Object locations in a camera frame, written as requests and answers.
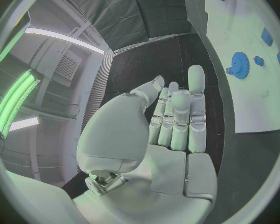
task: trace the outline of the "green light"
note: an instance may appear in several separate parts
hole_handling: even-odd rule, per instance
[[[4,99],[2,100],[1,104],[0,104],[0,116],[4,110],[4,107],[6,106],[8,100],[10,99],[10,97],[12,96],[12,94],[15,92],[15,90],[20,86],[20,84],[23,83],[23,81],[30,75],[31,70],[28,70],[27,72],[25,72],[18,80],[17,82],[11,87],[11,89],[7,92],[6,96],[4,97]]]
[[[35,83],[35,78],[32,75],[29,75],[19,86],[18,88],[13,92],[10,99],[7,101],[7,104],[5,105],[3,111],[1,112],[0,116],[0,132],[3,131],[4,126],[9,119],[9,116],[12,113],[12,110],[16,106],[17,102],[20,100],[20,98],[23,96],[23,94],[26,92],[30,86]]]
[[[21,105],[23,104],[23,102],[26,100],[27,96],[31,93],[31,91],[35,88],[35,86],[37,85],[37,82],[34,81],[29,87],[28,89],[24,92],[24,94],[20,97],[20,99],[17,101],[17,103],[15,104],[13,110],[11,111],[11,114],[7,120],[7,123],[4,127],[3,130],[3,137],[6,139],[7,135],[8,135],[8,131],[10,129],[10,126],[12,124],[13,119],[15,118],[19,108],[21,107]]]

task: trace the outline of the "robotic hand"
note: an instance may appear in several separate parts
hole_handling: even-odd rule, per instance
[[[103,105],[84,128],[77,147],[77,160],[89,174],[88,188],[97,195],[114,190],[127,180],[143,161],[149,128],[144,111],[164,87],[157,76],[130,93],[119,95]]]

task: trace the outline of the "white robotic hand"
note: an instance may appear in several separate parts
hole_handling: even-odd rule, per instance
[[[103,105],[84,128],[77,147],[77,160],[89,174],[90,190],[103,195],[126,182],[121,173],[131,172],[143,161],[149,129],[144,111],[164,87],[162,76],[131,93]]]

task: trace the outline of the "air vent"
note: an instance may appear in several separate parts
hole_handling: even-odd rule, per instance
[[[82,59],[80,57],[68,50],[59,62],[55,72],[72,80],[81,62]]]

